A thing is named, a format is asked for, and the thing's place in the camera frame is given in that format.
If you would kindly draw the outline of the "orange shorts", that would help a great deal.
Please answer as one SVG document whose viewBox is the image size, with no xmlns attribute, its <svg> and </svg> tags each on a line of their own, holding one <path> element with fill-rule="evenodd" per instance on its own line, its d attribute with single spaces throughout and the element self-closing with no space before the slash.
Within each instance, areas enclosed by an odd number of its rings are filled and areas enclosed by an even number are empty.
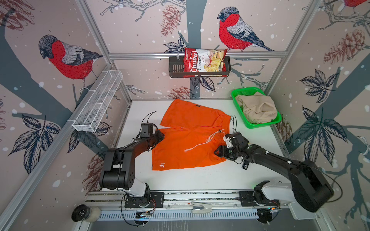
<svg viewBox="0 0 370 231">
<path fill-rule="evenodd" d="M 225 145 L 230 120 L 221 110 L 174 100 L 161 121 L 164 140 L 152 150 L 152 169 L 207 167 L 224 162 L 225 158 L 214 152 Z"/>
</svg>

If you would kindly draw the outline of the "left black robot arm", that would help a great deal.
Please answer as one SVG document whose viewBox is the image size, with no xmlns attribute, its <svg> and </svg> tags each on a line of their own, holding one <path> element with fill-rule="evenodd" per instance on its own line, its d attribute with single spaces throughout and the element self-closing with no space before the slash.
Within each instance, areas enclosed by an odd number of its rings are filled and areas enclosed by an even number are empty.
<svg viewBox="0 0 370 231">
<path fill-rule="evenodd" d="M 147 184 L 135 177 L 135 159 L 162 140 L 164 140 L 164 134 L 157 130 L 126 146 L 107 150 L 99 180 L 100 187 L 109 190 L 123 190 L 133 197 L 146 197 Z"/>
</svg>

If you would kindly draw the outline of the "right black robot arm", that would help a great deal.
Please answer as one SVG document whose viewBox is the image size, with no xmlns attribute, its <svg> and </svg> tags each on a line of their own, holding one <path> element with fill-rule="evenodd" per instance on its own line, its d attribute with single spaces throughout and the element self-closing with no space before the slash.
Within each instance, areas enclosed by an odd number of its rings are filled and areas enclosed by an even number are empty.
<svg viewBox="0 0 370 231">
<path fill-rule="evenodd" d="M 287 159 L 246 141 L 236 142 L 232 147 L 219 146 L 214 154 L 232 161 L 240 157 L 243 164 L 258 164 L 284 176 L 292 185 L 294 199 L 309 212 L 316 212 L 334 196 L 323 173 L 310 160 Z"/>
</svg>

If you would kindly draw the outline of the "beige shorts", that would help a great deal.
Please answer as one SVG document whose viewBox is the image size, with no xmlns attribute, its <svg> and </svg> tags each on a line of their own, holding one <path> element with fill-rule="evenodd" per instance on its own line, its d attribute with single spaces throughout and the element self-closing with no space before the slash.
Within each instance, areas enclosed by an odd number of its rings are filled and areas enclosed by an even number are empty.
<svg viewBox="0 0 370 231">
<path fill-rule="evenodd" d="M 252 124 L 269 123 L 278 116 L 274 101 L 260 92 L 235 98 L 247 121 Z"/>
</svg>

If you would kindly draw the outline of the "small black marker object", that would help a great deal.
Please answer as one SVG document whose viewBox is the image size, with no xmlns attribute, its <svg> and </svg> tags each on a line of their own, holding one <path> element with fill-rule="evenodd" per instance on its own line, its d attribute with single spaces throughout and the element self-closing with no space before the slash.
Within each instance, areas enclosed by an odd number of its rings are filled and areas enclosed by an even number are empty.
<svg viewBox="0 0 370 231">
<path fill-rule="evenodd" d="M 244 169 L 244 170 L 247 170 L 248 169 L 248 167 L 249 167 L 249 161 L 247 161 L 247 160 L 244 160 L 243 161 L 243 163 L 242 163 L 242 169 Z"/>
</svg>

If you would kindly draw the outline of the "green plastic basket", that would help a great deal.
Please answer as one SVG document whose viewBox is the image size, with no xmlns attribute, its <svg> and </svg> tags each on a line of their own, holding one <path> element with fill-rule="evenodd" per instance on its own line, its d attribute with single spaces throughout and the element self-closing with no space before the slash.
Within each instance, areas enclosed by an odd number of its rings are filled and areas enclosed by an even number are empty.
<svg viewBox="0 0 370 231">
<path fill-rule="evenodd" d="M 234 106 L 236 107 L 237 112 L 241 116 L 241 119 L 242 119 L 244 125 L 247 128 L 249 128 L 249 129 L 256 129 L 256 128 L 266 127 L 266 126 L 270 126 L 270 125 L 277 124 L 277 123 L 281 122 L 282 121 L 282 116 L 281 116 L 281 114 L 278 111 L 277 111 L 278 112 L 277 113 L 277 117 L 274 120 L 272 120 L 271 122 L 269 122 L 269 123 L 265 123 L 265 124 L 252 124 L 252 123 L 250 123 L 250 122 L 247 121 L 247 119 L 244 116 L 241 108 L 238 106 L 235 97 L 238 96 L 238 95 L 253 95 L 256 92 L 260 92 L 263 95 L 265 95 L 262 90 L 260 90 L 259 88 L 255 88 L 255 87 L 236 89 L 236 90 L 233 90 L 232 91 L 232 94 L 231 95 L 232 95 L 232 98 L 233 98 Z"/>
</svg>

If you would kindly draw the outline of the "grey clip tool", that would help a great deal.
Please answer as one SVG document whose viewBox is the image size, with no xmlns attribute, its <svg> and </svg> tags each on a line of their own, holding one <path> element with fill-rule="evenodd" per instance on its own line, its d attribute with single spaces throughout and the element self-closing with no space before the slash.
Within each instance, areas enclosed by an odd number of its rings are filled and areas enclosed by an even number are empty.
<svg viewBox="0 0 370 231">
<path fill-rule="evenodd" d="M 191 202 L 192 214 L 207 214 L 212 212 L 212 205 L 207 203 Z"/>
</svg>

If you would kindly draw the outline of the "red cassava chips bag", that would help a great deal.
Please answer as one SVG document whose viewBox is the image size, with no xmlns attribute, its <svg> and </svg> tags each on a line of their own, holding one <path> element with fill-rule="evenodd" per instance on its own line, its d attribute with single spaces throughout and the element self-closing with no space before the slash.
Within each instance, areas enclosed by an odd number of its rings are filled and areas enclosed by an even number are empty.
<svg viewBox="0 0 370 231">
<path fill-rule="evenodd" d="M 185 48 L 184 72 L 226 72 L 225 50 Z"/>
</svg>

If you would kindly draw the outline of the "white square box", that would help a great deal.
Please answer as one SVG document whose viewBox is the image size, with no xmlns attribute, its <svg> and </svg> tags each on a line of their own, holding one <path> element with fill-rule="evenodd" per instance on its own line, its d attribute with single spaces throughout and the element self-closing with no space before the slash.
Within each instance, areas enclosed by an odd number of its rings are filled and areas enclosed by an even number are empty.
<svg viewBox="0 0 370 231">
<path fill-rule="evenodd" d="M 317 216 L 313 212 L 309 212 L 303 207 L 301 207 L 297 202 L 291 202 L 288 207 L 292 213 L 295 220 L 306 220 L 306 219 L 316 219 Z"/>
</svg>

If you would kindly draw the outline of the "tape roll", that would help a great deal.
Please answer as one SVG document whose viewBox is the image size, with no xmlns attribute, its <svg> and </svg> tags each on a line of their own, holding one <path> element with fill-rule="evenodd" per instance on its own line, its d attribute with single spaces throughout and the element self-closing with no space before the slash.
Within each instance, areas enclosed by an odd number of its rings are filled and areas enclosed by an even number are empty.
<svg viewBox="0 0 370 231">
<path fill-rule="evenodd" d="M 88 223 L 96 222 L 101 216 L 101 209 L 98 207 L 89 207 L 85 204 L 77 206 L 72 214 L 71 219 L 74 222 L 85 221 Z"/>
</svg>

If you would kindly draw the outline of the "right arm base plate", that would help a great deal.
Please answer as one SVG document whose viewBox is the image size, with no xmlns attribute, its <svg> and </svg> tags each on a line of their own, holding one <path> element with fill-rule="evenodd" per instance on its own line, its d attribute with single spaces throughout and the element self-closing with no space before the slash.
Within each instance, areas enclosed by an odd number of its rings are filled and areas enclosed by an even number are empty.
<svg viewBox="0 0 370 231">
<path fill-rule="evenodd" d="M 239 191 L 238 200 L 243 207 L 280 207 L 279 200 L 269 200 L 259 191 Z"/>
</svg>

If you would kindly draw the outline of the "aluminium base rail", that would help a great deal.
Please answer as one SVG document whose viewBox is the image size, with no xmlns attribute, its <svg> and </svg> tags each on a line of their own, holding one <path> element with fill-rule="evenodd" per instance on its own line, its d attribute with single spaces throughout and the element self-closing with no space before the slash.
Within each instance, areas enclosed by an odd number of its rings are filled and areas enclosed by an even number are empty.
<svg viewBox="0 0 370 231">
<path fill-rule="evenodd" d="M 162 208 L 124 208 L 124 192 L 101 191 L 88 194 L 85 204 L 102 210 L 100 221 L 125 220 L 135 222 L 175 221 L 175 220 L 216 220 L 216 219 L 257 219 L 261 223 L 270 223 L 285 210 L 290 212 L 288 204 L 282 199 L 280 207 L 243 207 L 238 200 L 237 190 L 211 191 L 162 191 Z M 212 205 L 212 212 L 192 214 L 191 202 Z"/>
</svg>

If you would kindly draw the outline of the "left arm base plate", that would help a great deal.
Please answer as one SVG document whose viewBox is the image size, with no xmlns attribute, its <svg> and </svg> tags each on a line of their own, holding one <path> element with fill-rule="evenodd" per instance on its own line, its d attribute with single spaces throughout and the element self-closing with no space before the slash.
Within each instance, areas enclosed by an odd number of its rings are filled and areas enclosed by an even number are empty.
<svg viewBox="0 0 370 231">
<path fill-rule="evenodd" d="M 164 192 L 150 192 L 143 197 L 127 195 L 123 199 L 124 208 L 162 208 Z"/>
</svg>

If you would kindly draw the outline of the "black wall basket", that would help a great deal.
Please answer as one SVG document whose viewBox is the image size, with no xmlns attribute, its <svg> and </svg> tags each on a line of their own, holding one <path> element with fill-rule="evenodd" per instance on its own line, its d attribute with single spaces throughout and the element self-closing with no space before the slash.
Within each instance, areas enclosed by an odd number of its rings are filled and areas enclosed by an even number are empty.
<svg viewBox="0 0 370 231">
<path fill-rule="evenodd" d="M 224 68 L 222 72 L 185 72 L 184 57 L 169 58 L 169 75 L 171 78 L 190 78 L 190 77 L 228 77 L 231 72 L 230 57 L 224 59 Z"/>
</svg>

